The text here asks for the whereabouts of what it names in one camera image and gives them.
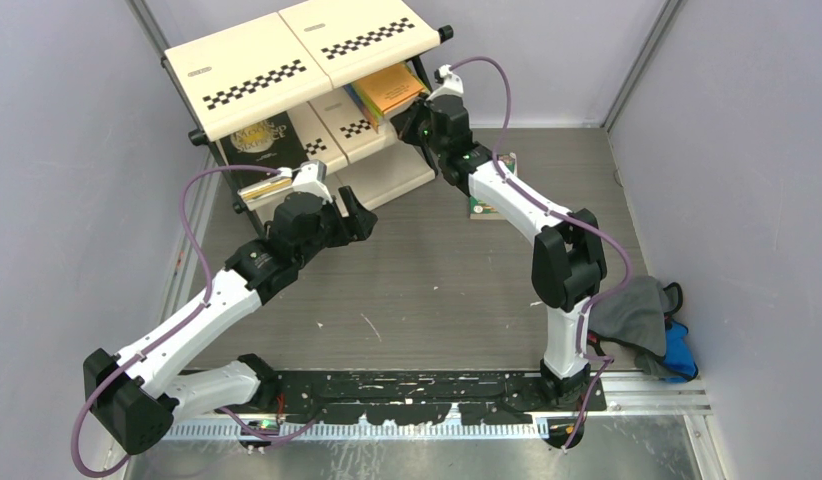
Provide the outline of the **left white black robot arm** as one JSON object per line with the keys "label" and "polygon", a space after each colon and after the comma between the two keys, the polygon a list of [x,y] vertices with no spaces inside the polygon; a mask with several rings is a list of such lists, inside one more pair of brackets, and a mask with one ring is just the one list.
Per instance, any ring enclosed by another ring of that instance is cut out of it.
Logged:
{"label": "left white black robot arm", "polygon": [[255,354],[217,369],[183,368],[239,320],[295,282],[322,250],[366,240],[378,221],[350,187],[345,207],[306,192],[277,206],[269,230],[229,257],[193,300],[155,330],[115,354],[103,349],[83,363],[90,411],[129,455],[158,443],[176,423],[224,407],[264,413],[277,407],[277,373]]}

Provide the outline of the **light green spine book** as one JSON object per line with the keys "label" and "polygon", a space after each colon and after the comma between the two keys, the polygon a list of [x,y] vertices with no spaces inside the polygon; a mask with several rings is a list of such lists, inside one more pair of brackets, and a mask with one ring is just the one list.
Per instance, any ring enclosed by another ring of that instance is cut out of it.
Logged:
{"label": "light green spine book", "polygon": [[362,115],[371,127],[378,132],[385,119],[390,101],[383,83],[373,81],[356,81],[347,85],[353,101],[360,108]]}

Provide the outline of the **dark green spine book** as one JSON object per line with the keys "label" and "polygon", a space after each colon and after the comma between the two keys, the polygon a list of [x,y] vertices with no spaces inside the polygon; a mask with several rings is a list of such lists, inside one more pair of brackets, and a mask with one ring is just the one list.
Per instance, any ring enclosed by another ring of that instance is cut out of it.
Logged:
{"label": "dark green spine book", "polygon": [[[507,154],[500,154],[499,161],[502,162],[507,170],[516,175],[517,174],[517,156],[514,152]],[[468,214],[470,220],[504,220],[505,217],[498,212],[494,207],[470,196],[468,199]]]}

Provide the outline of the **black Moon Sixpence book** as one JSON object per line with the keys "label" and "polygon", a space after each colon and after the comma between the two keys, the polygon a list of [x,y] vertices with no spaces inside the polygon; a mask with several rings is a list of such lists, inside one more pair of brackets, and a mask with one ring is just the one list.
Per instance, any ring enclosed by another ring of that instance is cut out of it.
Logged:
{"label": "black Moon Sixpence book", "polygon": [[293,169],[308,160],[287,112],[237,130],[217,144],[229,164]]}

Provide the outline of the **cream three-tier shelf rack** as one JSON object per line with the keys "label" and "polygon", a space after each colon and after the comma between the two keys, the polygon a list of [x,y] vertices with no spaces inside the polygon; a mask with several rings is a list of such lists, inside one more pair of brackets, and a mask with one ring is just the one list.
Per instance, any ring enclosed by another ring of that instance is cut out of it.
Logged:
{"label": "cream three-tier shelf rack", "polygon": [[269,176],[237,172],[217,141],[287,112],[329,191],[350,186],[375,209],[435,175],[391,125],[376,133],[343,86],[398,63],[424,79],[422,55],[453,34],[402,1],[305,1],[168,48],[162,63],[196,121],[191,141],[228,168],[235,211],[261,230],[285,194],[250,211],[237,191]]}

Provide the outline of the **orange spine book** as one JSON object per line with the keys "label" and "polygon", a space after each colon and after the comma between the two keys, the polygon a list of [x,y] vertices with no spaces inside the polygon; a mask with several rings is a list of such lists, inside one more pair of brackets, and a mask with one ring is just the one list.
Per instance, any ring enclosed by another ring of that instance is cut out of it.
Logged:
{"label": "orange spine book", "polygon": [[392,65],[356,81],[373,81],[386,86],[390,104],[385,119],[394,113],[400,113],[420,94],[429,93],[423,81],[405,63]]}

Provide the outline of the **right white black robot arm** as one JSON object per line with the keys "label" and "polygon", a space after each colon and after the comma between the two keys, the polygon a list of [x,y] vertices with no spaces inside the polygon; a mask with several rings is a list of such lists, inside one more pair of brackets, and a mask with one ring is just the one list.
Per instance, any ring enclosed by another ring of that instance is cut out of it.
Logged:
{"label": "right white black robot arm", "polygon": [[607,264],[595,216],[544,198],[476,141],[460,97],[415,99],[391,119],[399,140],[419,147],[452,186],[497,210],[532,245],[531,283],[547,308],[538,387],[554,410],[569,409],[590,382],[589,302]]}

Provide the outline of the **yellow book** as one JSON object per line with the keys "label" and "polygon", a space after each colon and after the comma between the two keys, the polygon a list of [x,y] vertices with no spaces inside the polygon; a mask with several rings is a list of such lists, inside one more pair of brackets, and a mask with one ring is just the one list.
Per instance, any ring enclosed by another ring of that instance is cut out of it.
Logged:
{"label": "yellow book", "polygon": [[281,174],[266,180],[241,188],[238,196],[250,211],[256,211],[292,190],[293,177],[290,174]]}

